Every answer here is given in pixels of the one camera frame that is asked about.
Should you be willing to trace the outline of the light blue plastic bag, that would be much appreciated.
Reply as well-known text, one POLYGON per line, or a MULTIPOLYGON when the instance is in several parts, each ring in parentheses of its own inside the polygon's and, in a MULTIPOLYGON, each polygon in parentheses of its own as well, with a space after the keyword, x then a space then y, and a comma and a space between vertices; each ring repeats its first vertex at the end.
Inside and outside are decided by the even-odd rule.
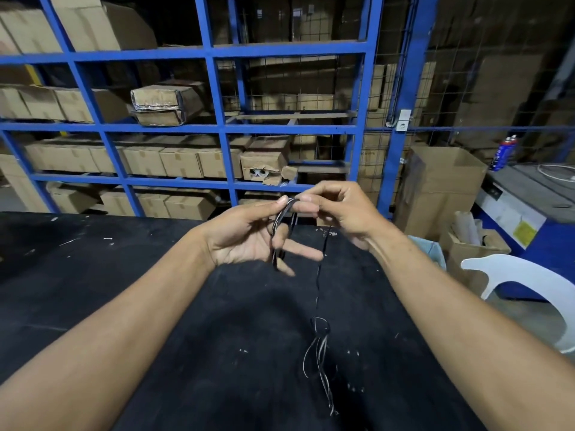
POLYGON ((431 241, 428 239, 423 239, 415 236, 408 236, 409 239, 416 244, 416 246, 428 257, 435 262, 442 270, 447 270, 446 260, 442 251, 441 246, 438 242, 431 241))

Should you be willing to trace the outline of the row of low cardboard boxes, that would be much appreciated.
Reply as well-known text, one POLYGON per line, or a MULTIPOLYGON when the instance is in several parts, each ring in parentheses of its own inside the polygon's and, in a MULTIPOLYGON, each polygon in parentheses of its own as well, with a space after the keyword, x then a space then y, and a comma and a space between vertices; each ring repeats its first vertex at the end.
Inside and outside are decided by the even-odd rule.
MULTIPOLYGON (((47 190, 62 213, 98 210, 107 215, 134 217, 121 186, 48 182, 47 190)), ((212 215, 221 196, 210 189, 133 187, 145 217, 204 221, 212 215)))

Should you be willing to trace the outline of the plastic wrapped cardboard bundle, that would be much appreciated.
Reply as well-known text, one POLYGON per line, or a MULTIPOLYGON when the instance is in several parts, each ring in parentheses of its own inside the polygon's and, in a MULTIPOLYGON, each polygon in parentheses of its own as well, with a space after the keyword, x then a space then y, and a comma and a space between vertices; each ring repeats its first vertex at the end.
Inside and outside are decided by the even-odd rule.
POLYGON ((142 126, 176 127, 190 123, 206 107, 200 81, 170 80, 131 91, 130 115, 142 126))

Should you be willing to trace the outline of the torn cardboard box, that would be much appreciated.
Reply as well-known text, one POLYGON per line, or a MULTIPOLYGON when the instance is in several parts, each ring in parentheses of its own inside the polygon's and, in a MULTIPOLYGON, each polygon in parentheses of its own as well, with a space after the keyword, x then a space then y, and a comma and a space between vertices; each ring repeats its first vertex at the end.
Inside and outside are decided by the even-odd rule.
POLYGON ((265 186, 280 186, 294 180, 298 174, 298 169, 288 165, 279 151, 247 151, 240 155, 240 163, 244 180, 265 186))

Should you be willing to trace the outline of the person's right hand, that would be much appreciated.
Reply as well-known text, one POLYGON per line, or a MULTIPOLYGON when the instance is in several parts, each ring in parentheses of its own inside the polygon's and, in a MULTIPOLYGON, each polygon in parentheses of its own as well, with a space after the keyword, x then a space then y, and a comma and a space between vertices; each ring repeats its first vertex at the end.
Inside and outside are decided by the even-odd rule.
POLYGON ((403 236, 378 212, 356 182, 322 181, 296 199, 314 203, 319 216, 338 227, 360 249, 384 249, 403 236))

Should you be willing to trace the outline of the row of flat cardboard boxes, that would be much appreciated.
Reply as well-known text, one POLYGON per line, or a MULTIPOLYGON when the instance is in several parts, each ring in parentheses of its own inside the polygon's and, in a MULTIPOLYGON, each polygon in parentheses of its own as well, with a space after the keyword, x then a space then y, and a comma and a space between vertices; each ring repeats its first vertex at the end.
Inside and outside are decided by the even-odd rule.
MULTIPOLYGON (((96 107, 105 123, 130 115, 127 92, 122 89, 92 89, 96 107)), ((78 88, 0 85, 0 118, 94 123, 78 88)))

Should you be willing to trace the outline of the stack of large cardboard boxes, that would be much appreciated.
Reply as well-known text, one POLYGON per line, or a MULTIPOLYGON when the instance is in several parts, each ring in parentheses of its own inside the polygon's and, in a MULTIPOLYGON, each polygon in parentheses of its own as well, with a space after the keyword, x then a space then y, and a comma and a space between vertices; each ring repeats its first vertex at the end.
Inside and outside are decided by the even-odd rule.
MULTIPOLYGON (((133 8, 102 0, 50 0, 76 52, 157 48, 152 28, 133 8)), ((0 54, 62 53, 45 12, 0 1, 0 54)))

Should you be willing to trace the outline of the stacked boxes behind mesh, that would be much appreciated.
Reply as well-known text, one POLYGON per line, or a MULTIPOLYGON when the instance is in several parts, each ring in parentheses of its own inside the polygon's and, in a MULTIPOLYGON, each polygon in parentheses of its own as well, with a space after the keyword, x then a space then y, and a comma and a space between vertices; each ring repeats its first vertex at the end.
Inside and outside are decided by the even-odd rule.
POLYGON ((490 162, 575 163, 575 0, 439 0, 419 134, 490 162))

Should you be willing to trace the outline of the blue spray can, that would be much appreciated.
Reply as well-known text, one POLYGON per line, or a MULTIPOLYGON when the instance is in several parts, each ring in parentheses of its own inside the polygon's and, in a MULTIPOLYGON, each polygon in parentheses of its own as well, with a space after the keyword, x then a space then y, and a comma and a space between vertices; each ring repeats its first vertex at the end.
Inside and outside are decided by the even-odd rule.
POLYGON ((488 166, 488 170, 492 172, 497 172, 503 169, 509 163, 512 158, 515 149, 518 144, 517 135, 512 135, 507 137, 504 141, 499 144, 497 151, 495 152, 492 161, 488 166))

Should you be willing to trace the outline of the blue metal storage rack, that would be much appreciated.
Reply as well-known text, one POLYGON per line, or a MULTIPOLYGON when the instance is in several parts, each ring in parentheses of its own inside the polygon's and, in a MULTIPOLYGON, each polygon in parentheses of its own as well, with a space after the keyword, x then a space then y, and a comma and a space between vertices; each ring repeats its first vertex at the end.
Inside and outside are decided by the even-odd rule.
POLYGON ((0 0, 0 171, 29 211, 169 217, 360 180, 384 0, 0 0))

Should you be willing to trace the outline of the white plastic chair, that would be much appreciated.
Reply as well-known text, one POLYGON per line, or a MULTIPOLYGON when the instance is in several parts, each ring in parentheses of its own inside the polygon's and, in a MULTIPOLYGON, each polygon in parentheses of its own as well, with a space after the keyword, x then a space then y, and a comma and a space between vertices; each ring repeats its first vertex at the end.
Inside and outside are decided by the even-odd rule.
POLYGON ((508 254, 491 254, 461 261, 461 268, 480 271, 488 277, 481 294, 487 300, 497 286, 506 282, 520 283, 552 304, 566 324, 555 348, 563 354, 575 352, 575 284, 534 262, 508 254))

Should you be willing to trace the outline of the person's right forearm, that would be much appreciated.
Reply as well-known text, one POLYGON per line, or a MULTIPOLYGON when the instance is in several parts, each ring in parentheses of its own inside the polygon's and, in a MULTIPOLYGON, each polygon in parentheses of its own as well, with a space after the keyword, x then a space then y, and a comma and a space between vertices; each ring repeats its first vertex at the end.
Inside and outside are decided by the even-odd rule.
POLYGON ((489 431, 575 431, 575 366, 385 222, 356 231, 450 381, 489 431))

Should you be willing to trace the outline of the small open box of scraps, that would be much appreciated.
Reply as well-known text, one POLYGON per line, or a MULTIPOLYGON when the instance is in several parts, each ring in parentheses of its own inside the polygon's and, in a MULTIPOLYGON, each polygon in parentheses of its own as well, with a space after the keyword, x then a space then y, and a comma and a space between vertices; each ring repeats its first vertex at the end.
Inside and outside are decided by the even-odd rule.
POLYGON ((454 213, 451 222, 441 233, 439 245, 446 260, 447 272, 478 294, 485 289, 485 275, 479 271, 463 269, 461 262, 493 254, 511 253, 511 248, 500 234, 496 230, 485 229, 482 220, 474 219, 469 211, 454 213))

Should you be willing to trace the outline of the row of small cardboard boxes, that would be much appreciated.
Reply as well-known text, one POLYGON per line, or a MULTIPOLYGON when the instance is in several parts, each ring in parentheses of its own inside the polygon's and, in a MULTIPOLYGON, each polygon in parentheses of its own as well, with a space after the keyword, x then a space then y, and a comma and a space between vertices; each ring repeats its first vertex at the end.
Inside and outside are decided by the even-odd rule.
MULTIPOLYGON (((129 175, 225 179, 226 168, 214 136, 146 136, 133 134, 115 142, 129 175)), ((71 136, 33 141, 24 146, 38 171, 117 174, 100 139, 71 136)))

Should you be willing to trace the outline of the stacked boxes behind rack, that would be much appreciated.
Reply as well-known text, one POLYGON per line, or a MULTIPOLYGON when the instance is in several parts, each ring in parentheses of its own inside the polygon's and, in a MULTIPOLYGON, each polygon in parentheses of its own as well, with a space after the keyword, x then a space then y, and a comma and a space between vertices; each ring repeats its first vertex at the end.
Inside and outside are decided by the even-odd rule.
POLYGON ((238 191, 287 191, 356 180, 385 0, 202 0, 217 140, 232 202, 238 191), (243 179, 240 155, 284 154, 298 169, 280 186, 243 179))

